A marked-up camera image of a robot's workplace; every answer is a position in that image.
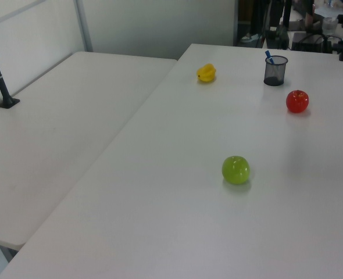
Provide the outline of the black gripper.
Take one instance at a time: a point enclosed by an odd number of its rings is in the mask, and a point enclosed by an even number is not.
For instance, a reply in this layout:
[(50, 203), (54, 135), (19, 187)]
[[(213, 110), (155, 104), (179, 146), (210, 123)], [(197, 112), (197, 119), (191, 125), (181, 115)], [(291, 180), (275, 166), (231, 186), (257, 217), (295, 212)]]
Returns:
[(272, 0), (270, 2), (269, 27), (277, 27), (283, 16), (283, 1)]

